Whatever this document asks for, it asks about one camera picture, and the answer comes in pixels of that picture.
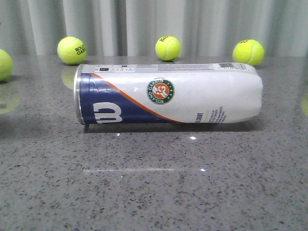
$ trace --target granite countertop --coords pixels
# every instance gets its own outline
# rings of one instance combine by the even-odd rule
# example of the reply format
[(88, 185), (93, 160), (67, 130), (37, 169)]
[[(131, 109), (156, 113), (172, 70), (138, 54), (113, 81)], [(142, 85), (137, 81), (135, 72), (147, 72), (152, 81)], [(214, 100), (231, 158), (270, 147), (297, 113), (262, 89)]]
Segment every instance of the granite countertop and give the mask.
[(197, 126), (83, 126), (71, 90), (76, 66), (12, 58), (13, 76), (0, 84), (0, 231), (307, 230), (306, 58), (267, 57), (256, 67), (258, 116)]

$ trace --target curtain fold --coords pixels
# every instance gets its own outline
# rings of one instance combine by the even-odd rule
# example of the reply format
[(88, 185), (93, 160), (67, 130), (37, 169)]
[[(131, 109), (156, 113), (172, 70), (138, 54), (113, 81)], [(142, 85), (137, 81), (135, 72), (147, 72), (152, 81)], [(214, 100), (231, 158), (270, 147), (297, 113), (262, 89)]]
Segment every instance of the curtain fold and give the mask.
[(268, 56), (308, 56), (307, 0), (0, 0), (0, 49), (56, 54), (65, 36), (89, 55), (155, 55), (177, 37), (181, 56), (230, 56), (243, 39)]

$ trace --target roland garros logo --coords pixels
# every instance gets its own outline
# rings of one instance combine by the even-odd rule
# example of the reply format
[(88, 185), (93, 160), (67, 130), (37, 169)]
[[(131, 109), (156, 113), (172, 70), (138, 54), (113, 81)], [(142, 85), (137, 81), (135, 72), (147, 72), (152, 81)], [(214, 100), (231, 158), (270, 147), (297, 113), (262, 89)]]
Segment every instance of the roland garros logo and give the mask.
[(166, 104), (174, 96), (174, 87), (169, 80), (156, 79), (148, 84), (147, 94), (153, 103)]

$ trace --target tennis ball can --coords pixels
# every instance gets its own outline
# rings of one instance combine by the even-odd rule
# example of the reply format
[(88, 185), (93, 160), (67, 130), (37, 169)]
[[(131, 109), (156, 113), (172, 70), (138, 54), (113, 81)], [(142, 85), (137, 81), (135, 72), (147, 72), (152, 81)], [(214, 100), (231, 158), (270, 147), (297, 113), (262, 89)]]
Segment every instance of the tennis ball can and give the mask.
[(74, 79), (83, 125), (242, 122), (259, 114), (262, 91), (242, 63), (81, 64)]

